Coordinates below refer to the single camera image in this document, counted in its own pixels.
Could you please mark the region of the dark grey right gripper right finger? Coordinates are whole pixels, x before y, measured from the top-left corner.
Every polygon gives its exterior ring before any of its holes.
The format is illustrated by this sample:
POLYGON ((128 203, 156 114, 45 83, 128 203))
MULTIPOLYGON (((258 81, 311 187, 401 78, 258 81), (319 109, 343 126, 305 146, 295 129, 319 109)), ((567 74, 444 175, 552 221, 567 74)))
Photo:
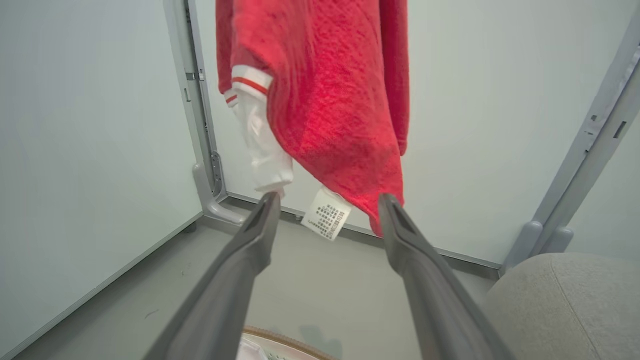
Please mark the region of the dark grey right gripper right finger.
POLYGON ((388 262, 403 280, 422 358, 514 359, 450 265, 393 194, 380 194, 378 214, 388 262))

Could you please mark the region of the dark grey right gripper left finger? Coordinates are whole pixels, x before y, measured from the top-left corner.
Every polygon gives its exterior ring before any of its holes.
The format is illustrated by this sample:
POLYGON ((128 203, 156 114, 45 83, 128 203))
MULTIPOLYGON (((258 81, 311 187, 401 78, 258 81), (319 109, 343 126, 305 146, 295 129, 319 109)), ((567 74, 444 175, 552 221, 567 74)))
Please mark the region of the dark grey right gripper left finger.
POLYGON ((254 281, 270 265, 280 216, 279 194, 264 194, 154 341, 147 360, 236 358, 254 281))

